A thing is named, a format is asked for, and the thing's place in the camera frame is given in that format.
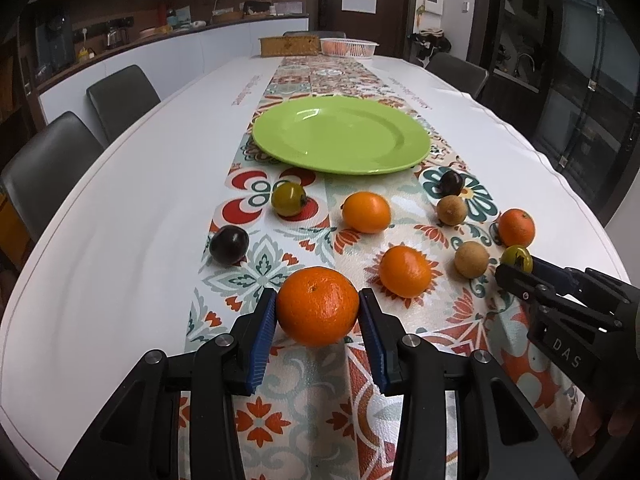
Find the operator right hand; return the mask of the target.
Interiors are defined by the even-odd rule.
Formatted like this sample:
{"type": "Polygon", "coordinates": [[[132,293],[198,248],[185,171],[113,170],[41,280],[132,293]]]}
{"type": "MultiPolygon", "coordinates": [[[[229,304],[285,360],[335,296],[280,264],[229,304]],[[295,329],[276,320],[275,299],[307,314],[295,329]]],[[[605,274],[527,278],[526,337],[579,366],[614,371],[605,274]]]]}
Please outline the operator right hand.
{"type": "MultiPolygon", "coordinates": [[[[618,404],[608,418],[608,434],[611,437],[625,437],[629,434],[639,416],[639,398],[630,396],[618,404]]],[[[572,437],[574,455],[580,457],[593,448],[596,433],[603,425],[603,418],[596,404],[588,398],[582,401],[582,407],[572,437]]]]}

